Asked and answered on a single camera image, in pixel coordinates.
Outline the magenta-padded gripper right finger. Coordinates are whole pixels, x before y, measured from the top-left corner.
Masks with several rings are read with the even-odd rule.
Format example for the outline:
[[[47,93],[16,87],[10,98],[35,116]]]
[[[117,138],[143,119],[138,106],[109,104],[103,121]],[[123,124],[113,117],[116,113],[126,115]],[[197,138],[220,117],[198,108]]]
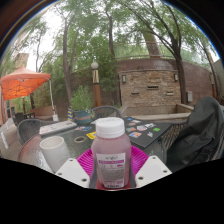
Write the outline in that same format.
[[[132,147],[129,179],[131,188],[146,186],[170,174],[171,171],[157,156],[148,156],[139,148]]]

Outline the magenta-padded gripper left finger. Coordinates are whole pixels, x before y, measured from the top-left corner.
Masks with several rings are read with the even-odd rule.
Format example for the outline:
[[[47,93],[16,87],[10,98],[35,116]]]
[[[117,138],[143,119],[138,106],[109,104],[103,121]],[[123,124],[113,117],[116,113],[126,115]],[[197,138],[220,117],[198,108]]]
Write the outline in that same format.
[[[95,187],[95,168],[92,151],[82,153],[78,158],[69,158],[56,175],[84,188]]]

